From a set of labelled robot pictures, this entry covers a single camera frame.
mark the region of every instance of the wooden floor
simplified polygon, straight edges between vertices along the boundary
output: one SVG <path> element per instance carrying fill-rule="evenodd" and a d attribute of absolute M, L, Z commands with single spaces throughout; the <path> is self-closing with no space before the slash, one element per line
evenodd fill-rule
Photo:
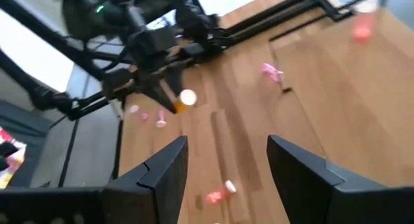
<path fill-rule="evenodd" d="M 282 0 L 256 0 L 222 18 L 229 27 Z M 179 135 L 187 135 L 190 162 L 180 224 L 288 223 L 272 180 L 266 156 L 269 134 L 280 135 L 323 155 L 318 138 L 294 93 L 281 95 L 277 84 L 262 75 L 263 63 L 273 63 L 268 38 L 320 14 L 315 10 L 227 50 L 206 65 L 188 69 L 186 88 L 198 102 L 179 115 L 167 113 L 168 125 L 155 127 L 160 106 L 143 95 L 131 95 L 126 109 L 138 104 L 149 111 L 142 123 L 126 114 L 122 136 L 120 175 L 134 168 Z M 319 22 L 273 43 L 276 51 L 328 27 Z M 205 195 L 225 180 L 238 193 L 222 205 L 207 205 Z"/>

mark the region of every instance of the red object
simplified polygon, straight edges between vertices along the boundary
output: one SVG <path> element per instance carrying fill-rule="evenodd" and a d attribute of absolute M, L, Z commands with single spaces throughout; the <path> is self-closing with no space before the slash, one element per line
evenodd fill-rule
<path fill-rule="evenodd" d="M 236 193 L 234 184 L 231 181 L 226 181 L 222 188 L 207 195 L 206 202 L 209 204 L 217 204 L 229 198 L 234 193 Z"/>
<path fill-rule="evenodd" d="M 0 128 L 0 142 L 13 142 L 14 138 L 8 134 L 4 129 Z"/>
<path fill-rule="evenodd" d="M 158 128 L 163 128 L 167 125 L 167 122 L 165 120 L 165 114 L 164 114 L 164 110 L 160 110 L 158 112 L 158 121 L 157 121 L 157 127 Z"/>
<path fill-rule="evenodd" d="M 373 34 L 375 13 L 358 14 L 355 17 L 354 38 L 359 42 L 366 42 Z"/>

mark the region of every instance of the pink plastic piece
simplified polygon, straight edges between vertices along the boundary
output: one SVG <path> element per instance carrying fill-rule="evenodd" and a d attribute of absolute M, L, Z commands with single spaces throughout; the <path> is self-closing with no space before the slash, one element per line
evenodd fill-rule
<path fill-rule="evenodd" d="M 165 121 L 164 111 L 160 110 L 158 112 L 158 121 L 157 121 L 157 127 L 163 128 L 167 125 L 167 122 Z"/>
<path fill-rule="evenodd" d="M 271 77 L 271 79 L 275 80 L 276 82 L 281 82 L 283 80 L 283 72 L 277 70 L 275 67 L 264 63 L 263 64 L 263 68 L 262 71 L 269 77 Z"/>
<path fill-rule="evenodd" d="M 143 121 L 148 120 L 149 115 L 147 113 L 143 112 L 138 105 L 132 105 L 129 108 L 129 112 L 131 114 L 135 115 L 136 117 L 141 118 L 141 120 L 143 120 Z"/>

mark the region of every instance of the metal rod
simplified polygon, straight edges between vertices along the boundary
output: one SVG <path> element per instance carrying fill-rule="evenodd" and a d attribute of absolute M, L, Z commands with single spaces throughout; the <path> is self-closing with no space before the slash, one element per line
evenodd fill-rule
<path fill-rule="evenodd" d="M 252 25 L 255 25 L 256 23 L 263 21 L 264 19 L 268 17 L 271 17 L 277 14 L 278 12 L 284 11 L 293 5 L 299 4 L 301 1 L 303 0 L 285 0 L 281 3 L 274 5 L 271 8 L 268 8 L 267 10 L 264 10 L 246 20 L 243 20 L 240 23 L 235 24 L 234 26 L 226 29 L 226 32 L 229 33 L 230 35 L 236 34 L 237 32 L 240 32 L 248 27 L 251 27 Z"/>
<path fill-rule="evenodd" d="M 249 39 L 249 38 L 251 38 L 251 37 L 253 37 L 257 34 L 260 34 L 264 31 L 274 27 L 275 25 L 278 25 L 278 24 L 283 23 L 287 20 L 290 20 L 293 17 L 296 17 L 296 16 L 298 16 L 298 15 L 300 15 L 300 14 L 306 12 L 306 11 L 309 11 L 313 8 L 316 8 L 316 7 L 318 7 L 318 5 L 319 5 L 319 2 L 317 2 L 317 1 L 308 2 L 308 3 L 305 3 L 302 6 L 298 7 L 297 9 L 292 9 L 292 10 L 286 11 L 286 12 L 284 12 L 284 13 L 282 13 L 282 14 L 280 14 L 280 15 L 272 18 L 272 19 L 269 19 L 265 23 L 263 23 L 261 25 L 258 25 L 255 28 L 247 30 L 246 32 L 241 33 L 240 35 L 234 36 L 235 39 L 233 40 L 232 44 L 229 45 L 229 47 L 231 47 L 233 45 L 236 45 L 240 42 L 243 42 L 243 41 L 245 41 L 245 40 L 247 40 L 247 39 Z"/>
<path fill-rule="evenodd" d="M 317 21 L 319 21 L 319 20 L 321 20 L 321 19 L 323 19 L 323 18 L 325 18 L 325 17 L 328 17 L 328 15 L 327 15 L 327 14 L 324 14 L 324 15 L 321 15 L 321 16 L 319 16 L 319 17 L 315 17 L 315 18 L 314 18 L 314 19 L 312 19 L 312 20 L 306 21 L 306 22 L 304 22 L 304 23 L 302 23 L 302 24 L 300 24 L 300 25 L 298 25 L 298 26 L 296 26 L 296 27 L 293 27 L 293 28 L 291 28 L 291 29 L 289 29 L 289 30 L 285 31 L 284 33 L 281 33 L 281 34 L 278 34 L 277 36 L 273 36 L 273 37 L 271 37 L 271 38 L 269 39 L 269 42 L 275 41 L 276 39 L 279 39 L 279 38 L 281 38 L 281 37 L 283 37 L 283 36 L 286 36 L 286 35 L 288 35 L 288 34 L 290 34 L 290 33 L 294 32 L 294 31 L 297 31 L 297 30 L 299 30 L 299 29 L 301 29 L 301 28 L 303 28 L 303 27 L 306 27 L 307 25 L 310 25 L 310 24 L 312 24 L 312 23 L 315 23 L 315 22 L 317 22 Z"/>
<path fill-rule="evenodd" d="M 321 8 L 325 11 L 325 13 L 330 17 L 331 20 L 336 22 L 336 19 L 339 15 L 338 10 L 332 6 L 332 4 L 328 0 L 319 0 Z"/>

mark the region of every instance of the wooden table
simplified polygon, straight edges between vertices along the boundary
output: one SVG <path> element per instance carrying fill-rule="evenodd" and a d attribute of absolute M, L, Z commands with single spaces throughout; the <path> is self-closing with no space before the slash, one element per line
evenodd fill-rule
<path fill-rule="evenodd" d="M 414 184 L 414 34 L 388 11 L 367 43 L 353 19 L 276 52 L 329 160 Z"/>

